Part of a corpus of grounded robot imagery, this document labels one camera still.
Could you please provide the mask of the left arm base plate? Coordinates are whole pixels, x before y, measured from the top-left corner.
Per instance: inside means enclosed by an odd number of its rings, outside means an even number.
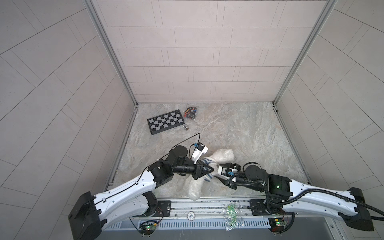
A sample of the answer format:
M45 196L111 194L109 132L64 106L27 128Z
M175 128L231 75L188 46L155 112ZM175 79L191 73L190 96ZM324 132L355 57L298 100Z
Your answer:
M144 214L134 216L134 218L169 217L170 212L171 212L171 201L159 201L156 206L150 205Z

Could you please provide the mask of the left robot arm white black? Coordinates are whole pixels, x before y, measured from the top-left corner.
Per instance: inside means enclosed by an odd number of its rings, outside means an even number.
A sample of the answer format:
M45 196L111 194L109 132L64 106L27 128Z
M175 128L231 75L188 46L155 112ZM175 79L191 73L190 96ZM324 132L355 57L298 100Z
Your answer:
M69 213L68 220L75 240L94 240L103 230L124 219L156 212L158 200L153 190L172 180L174 174L191 175L197 180L213 172L200 160L208 151L197 143L191 158L184 146L173 147L165 159L149 165L136 178L109 191L82 194Z

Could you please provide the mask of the blue white striped shirt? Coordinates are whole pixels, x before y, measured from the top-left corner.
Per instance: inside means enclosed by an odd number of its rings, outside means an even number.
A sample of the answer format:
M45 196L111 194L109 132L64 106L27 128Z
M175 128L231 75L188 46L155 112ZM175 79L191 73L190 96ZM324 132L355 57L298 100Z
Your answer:
M202 158L199 160L199 163L203 163L203 164L207 165L206 167L204 167L205 172L210 171L209 173L207 173L206 175L204 175L201 178L201 182L203 184L204 183L210 183L212 181L213 177L218 174L218 168L219 168L220 164L215 159L213 159L211 157Z

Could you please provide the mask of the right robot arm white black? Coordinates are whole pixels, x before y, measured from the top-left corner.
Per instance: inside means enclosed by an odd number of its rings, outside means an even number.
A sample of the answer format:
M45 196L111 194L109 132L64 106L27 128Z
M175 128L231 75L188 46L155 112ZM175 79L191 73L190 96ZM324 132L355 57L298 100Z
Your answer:
M234 190L245 187L264 193L264 200L252 200L250 203L249 208L255 216L309 213L342 220L352 229L374 230L373 217L362 190L358 188L336 191L306 185L269 174L255 162L243 167L231 163L220 165L216 178Z

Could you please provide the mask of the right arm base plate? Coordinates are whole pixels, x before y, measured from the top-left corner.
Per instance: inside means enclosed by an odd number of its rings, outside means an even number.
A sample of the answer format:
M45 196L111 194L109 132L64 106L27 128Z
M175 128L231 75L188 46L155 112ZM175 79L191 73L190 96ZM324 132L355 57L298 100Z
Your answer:
M264 200L250 200L248 210L251 211L253 216L285 216L289 213L285 212L282 208L270 207L267 208Z

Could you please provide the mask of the white teddy bear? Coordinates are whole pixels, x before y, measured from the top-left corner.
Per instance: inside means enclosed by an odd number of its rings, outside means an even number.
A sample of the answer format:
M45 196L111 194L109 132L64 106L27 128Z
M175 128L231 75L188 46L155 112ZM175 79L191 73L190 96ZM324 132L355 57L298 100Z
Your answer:
M231 149L219 149L212 155L204 157L202 162L205 164L203 177L195 180L193 177L188 177L184 187L187 190L187 197L192 201L198 200L202 195L204 183L211 183L214 176L218 174L219 165L228 164L235 159L234 151Z

